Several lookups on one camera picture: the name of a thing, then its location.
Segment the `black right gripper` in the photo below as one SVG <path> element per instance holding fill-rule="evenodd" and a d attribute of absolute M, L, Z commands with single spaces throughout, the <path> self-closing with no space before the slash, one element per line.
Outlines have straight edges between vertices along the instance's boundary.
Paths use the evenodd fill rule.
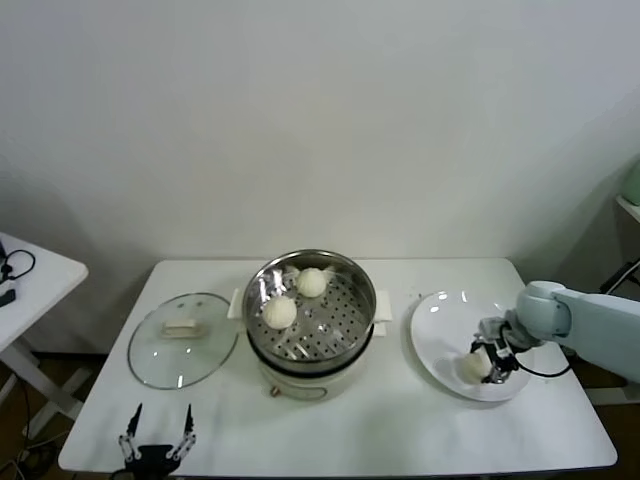
<path fill-rule="evenodd" d="M 518 370 L 514 351 L 519 346 L 509 338 L 511 325 L 505 319 L 484 319 L 482 337 L 471 343 L 470 354 L 476 358 L 487 358 L 491 367 L 481 382 L 483 384 L 504 384 L 513 371 Z"/>

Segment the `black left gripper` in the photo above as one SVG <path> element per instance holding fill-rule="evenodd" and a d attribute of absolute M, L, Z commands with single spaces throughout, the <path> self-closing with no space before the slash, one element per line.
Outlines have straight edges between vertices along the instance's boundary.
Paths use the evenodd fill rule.
<path fill-rule="evenodd" d="M 176 446 L 155 444 L 138 446 L 136 432 L 143 404 L 140 403 L 129 420 L 126 432 L 118 438 L 118 444 L 126 460 L 123 472 L 134 479 L 167 479 L 175 472 L 196 443 L 192 406 L 189 405 L 185 417 L 183 436 Z"/>

